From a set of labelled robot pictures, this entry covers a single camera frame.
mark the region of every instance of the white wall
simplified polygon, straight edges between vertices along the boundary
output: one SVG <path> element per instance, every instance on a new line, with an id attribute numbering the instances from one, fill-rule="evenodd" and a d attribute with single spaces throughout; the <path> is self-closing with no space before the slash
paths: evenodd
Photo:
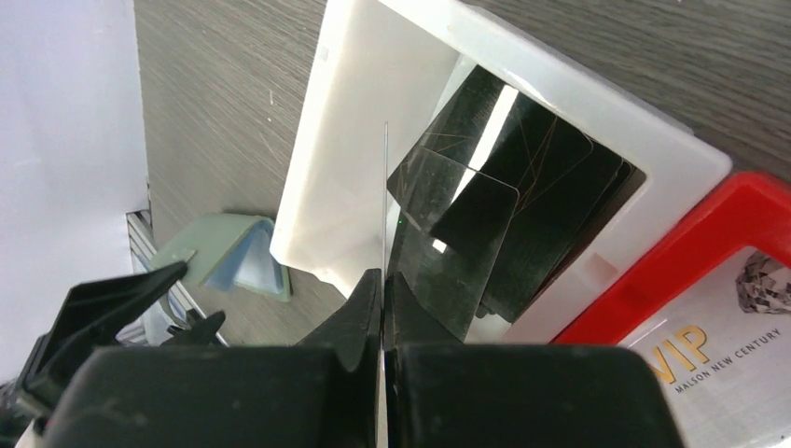
<path id="1" fill-rule="evenodd" d="M 0 13 L 0 381 L 69 287 L 132 272 L 147 208 L 131 0 L 6 0 Z"/>

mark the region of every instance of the green plastic object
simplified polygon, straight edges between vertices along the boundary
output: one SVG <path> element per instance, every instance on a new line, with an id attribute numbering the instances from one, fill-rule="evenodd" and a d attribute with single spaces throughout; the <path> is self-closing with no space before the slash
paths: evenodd
<path id="1" fill-rule="evenodd" d="M 187 263 L 184 285 L 221 291 L 243 287 L 276 301 L 291 299 L 288 270 L 270 254 L 274 221 L 268 217 L 216 213 L 192 221 L 151 259 L 157 269 Z"/>

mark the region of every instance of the wooden table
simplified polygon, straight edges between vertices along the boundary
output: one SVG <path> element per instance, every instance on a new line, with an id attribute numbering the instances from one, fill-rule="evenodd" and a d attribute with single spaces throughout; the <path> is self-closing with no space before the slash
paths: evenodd
<path id="1" fill-rule="evenodd" d="M 791 2 L 472 0 L 791 180 Z M 137 0 L 155 238 L 210 212 L 276 217 L 323 0 Z M 292 272 L 294 299 L 191 290 L 230 343 L 293 343 L 343 301 Z"/>

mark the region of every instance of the stack of cards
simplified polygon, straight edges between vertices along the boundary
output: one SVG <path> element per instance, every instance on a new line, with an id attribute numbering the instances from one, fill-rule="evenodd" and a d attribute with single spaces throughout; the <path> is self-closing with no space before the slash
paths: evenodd
<path id="1" fill-rule="evenodd" d="M 618 154 L 479 66 L 413 151 L 417 148 L 483 175 L 464 186 L 429 231 L 470 260 L 482 247 L 491 249 L 487 241 L 499 243 L 487 224 L 489 179 L 517 190 L 519 199 L 480 298 L 480 310 L 508 322 L 579 255 L 645 180 Z"/>

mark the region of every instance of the transparent plastic card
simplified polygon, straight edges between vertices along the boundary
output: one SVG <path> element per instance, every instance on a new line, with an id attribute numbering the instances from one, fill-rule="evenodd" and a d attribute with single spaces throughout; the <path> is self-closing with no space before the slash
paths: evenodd
<path id="1" fill-rule="evenodd" d="M 420 146 L 387 173 L 386 271 L 401 272 L 426 311 L 463 340 L 518 192 Z"/>

